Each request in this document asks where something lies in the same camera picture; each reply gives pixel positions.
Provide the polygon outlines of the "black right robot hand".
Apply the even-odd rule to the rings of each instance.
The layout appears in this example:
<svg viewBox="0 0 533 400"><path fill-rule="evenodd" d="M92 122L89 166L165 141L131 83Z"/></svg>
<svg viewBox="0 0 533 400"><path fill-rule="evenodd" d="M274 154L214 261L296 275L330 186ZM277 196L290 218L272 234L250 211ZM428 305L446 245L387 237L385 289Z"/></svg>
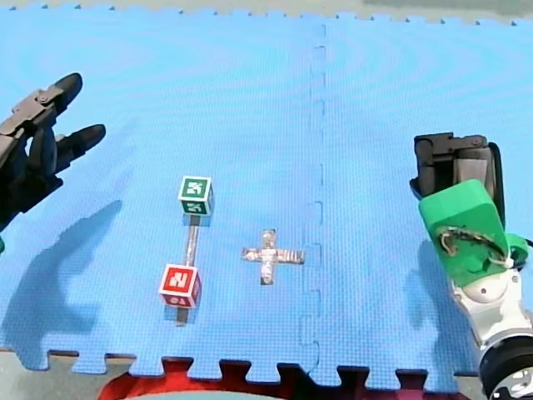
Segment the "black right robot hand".
<svg viewBox="0 0 533 400"><path fill-rule="evenodd" d="M457 183L480 181L502 223L506 222L501 152L482 135L456 137L452 132L414 137L417 175L411 190L421 199Z"/></svg>

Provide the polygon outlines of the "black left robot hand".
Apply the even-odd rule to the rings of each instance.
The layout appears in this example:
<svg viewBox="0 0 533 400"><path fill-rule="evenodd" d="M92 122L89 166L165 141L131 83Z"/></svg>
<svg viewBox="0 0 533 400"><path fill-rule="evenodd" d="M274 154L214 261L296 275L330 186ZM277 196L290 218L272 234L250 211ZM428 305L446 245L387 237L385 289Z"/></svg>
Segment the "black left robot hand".
<svg viewBox="0 0 533 400"><path fill-rule="evenodd" d="M82 84L80 73L70 73L30 93L1 122L1 229L60 188L57 175L105 137L103 124L67 136L53 131Z"/></svg>

